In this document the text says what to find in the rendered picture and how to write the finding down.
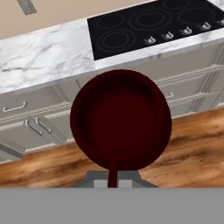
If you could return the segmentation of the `grey wall fitting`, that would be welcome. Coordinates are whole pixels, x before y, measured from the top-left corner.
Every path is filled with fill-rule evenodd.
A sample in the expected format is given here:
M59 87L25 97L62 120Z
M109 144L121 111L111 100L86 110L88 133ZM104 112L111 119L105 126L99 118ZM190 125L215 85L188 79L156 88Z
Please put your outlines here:
M26 16L37 12L32 0L17 0L17 2Z

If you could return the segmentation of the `grey drawer front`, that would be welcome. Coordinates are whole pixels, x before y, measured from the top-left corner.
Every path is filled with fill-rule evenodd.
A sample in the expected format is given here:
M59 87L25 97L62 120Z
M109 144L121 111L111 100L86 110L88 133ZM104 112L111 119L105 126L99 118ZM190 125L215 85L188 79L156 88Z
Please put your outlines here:
M220 92L198 94L193 97L185 98L184 100L170 101L168 105L170 107L171 117L177 118L208 111L219 95Z
M0 119L16 116L36 109L43 109L62 102L71 102L77 94L78 89L71 89L68 85L44 87L21 94L0 97ZM4 113L3 107L14 108L27 102L24 109Z
M174 102L181 98L197 95L200 93L208 78L214 77L224 66L211 66L209 68L196 70L194 72L182 73L180 75L172 76L158 80L156 84L164 94L167 96L173 92L174 96L171 99L166 99L168 102Z
M106 59L94 64L100 71L130 69L144 74L154 81L166 80L181 74L219 67L219 56L224 43L185 46L183 41L146 47Z

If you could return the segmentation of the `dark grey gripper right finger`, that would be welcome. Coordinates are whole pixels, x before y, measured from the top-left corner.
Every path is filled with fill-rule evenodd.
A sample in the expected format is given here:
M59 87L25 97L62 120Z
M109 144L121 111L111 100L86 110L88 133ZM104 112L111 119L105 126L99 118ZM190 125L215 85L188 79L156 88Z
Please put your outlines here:
M149 188L155 187L154 184L143 180L139 171L119 171L118 172L119 188Z

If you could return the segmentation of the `dark red bowl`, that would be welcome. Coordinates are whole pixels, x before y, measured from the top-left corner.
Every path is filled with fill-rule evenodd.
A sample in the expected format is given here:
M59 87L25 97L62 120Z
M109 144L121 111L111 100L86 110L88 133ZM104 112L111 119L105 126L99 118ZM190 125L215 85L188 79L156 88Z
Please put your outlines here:
M108 170L108 186L116 187L119 171L143 169L164 152L172 118L150 78L121 69L94 77L80 90L70 127L80 149Z

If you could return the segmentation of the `grey cupboard door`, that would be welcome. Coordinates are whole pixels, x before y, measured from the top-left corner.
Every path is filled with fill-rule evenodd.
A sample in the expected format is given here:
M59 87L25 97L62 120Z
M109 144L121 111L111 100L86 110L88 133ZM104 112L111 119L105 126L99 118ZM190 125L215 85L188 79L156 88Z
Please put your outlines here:
M45 112L42 115L37 116L48 128L52 129L50 134L55 137L61 143L71 143L74 141L74 137L70 128L70 110L62 109L55 112Z
M36 129L43 131L43 136L40 136L27 127L25 125L25 120L29 119L19 119L9 124L0 124L0 139L12 146L15 150L23 153L40 151L56 145L56 143L32 121L29 120Z

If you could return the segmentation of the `black hob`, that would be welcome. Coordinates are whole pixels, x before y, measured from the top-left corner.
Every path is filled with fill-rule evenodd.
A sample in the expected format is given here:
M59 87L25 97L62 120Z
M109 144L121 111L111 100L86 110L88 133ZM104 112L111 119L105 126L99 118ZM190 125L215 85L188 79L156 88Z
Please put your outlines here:
M117 10L87 20L95 60L105 59L149 46L224 28L216 21L224 18L224 10L208 0L157 0L123 10ZM208 22L209 31L200 26ZM186 27L192 34L180 33ZM164 40L162 34L171 32L172 40ZM146 45L152 36L156 43Z

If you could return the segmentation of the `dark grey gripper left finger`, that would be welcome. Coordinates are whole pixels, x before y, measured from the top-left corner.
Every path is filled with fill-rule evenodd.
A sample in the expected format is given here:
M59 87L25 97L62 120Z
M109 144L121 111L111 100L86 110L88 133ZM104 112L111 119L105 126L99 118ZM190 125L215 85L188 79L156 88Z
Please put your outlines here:
M85 178L73 185L76 188L107 188L108 174L105 171L88 171Z

